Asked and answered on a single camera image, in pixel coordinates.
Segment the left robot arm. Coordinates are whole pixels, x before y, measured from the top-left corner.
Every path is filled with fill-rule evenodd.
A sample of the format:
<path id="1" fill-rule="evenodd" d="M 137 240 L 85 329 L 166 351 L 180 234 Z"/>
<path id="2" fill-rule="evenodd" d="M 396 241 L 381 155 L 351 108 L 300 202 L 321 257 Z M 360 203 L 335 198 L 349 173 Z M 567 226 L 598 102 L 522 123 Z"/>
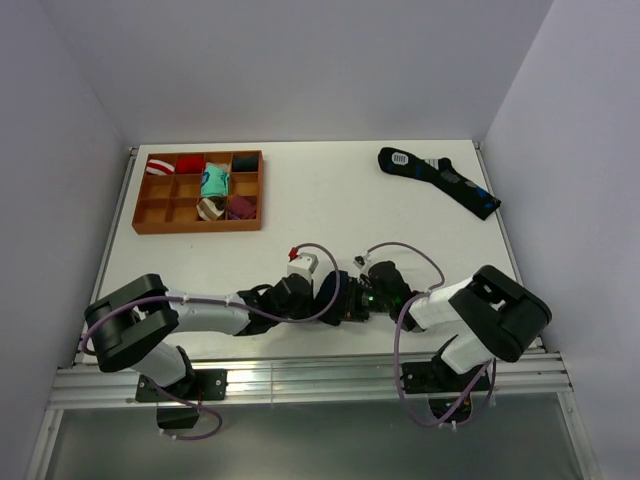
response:
<path id="1" fill-rule="evenodd" d="M 312 306 L 310 274 L 202 297 L 171 290 L 159 275 L 146 274 L 87 307 L 80 347 L 97 357 L 101 371 L 131 368 L 170 398 L 183 399 L 193 391 L 195 375 L 185 350 L 165 342 L 169 334 L 261 335 L 280 323 L 308 320 Z"/>

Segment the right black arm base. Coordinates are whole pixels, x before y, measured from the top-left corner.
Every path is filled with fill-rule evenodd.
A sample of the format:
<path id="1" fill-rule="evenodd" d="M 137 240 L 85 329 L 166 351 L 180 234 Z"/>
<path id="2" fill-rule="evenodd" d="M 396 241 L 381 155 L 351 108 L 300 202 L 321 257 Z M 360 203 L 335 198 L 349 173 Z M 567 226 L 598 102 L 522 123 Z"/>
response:
<path id="1" fill-rule="evenodd" d="M 439 419 L 453 406 L 460 394 L 473 384 L 470 393 L 464 398 L 456 410 L 448 417 L 447 423 L 469 420 L 473 414 L 473 392 L 490 392 L 494 380 L 485 369 L 478 380 L 473 381 L 482 366 L 473 367 L 464 374 L 457 374 L 441 359 L 422 362 L 404 362 L 401 364 L 401 385 L 405 394 L 435 394 L 436 398 L 428 400 L 431 414 Z"/>

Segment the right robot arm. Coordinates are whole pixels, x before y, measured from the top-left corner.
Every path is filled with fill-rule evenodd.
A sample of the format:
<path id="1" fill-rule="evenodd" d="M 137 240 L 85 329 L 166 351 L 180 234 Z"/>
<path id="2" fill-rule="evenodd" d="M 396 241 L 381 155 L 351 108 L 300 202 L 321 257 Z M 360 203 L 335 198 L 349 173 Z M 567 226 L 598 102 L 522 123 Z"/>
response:
<path id="1" fill-rule="evenodd" d="M 544 301 L 492 265 L 456 284 L 419 293 L 394 262 L 378 262 L 350 281 L 346 298 L 343 317 L 349 320 L 386 313 L 398 330 L 411 333 L 460 324 L 462 331 L 442 345 L 432 368 L 435 383 L 446 390 L 494 359 L 517 362 L 552 320 Z"/>

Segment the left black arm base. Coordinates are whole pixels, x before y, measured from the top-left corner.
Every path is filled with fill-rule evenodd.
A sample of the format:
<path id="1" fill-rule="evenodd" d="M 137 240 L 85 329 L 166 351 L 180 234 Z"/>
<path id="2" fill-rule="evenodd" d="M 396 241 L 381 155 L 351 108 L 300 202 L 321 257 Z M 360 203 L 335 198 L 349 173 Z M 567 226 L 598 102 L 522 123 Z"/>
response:
<path id="1" fill-rule="evenodd" d="M 179 407 L 157 407 L 156 423 L 160 429 L 186 431 L 192 429 L 201 417 L 200 410 L 191 403 L 202 405 L 204 401 L 225 399 L 227 371 L 225 369 L 200 369 L 175 384 L 160 387 L 144 375 L 140 375 L 135 393 L 137 403 L 164 403 L 179 400 Z"/>

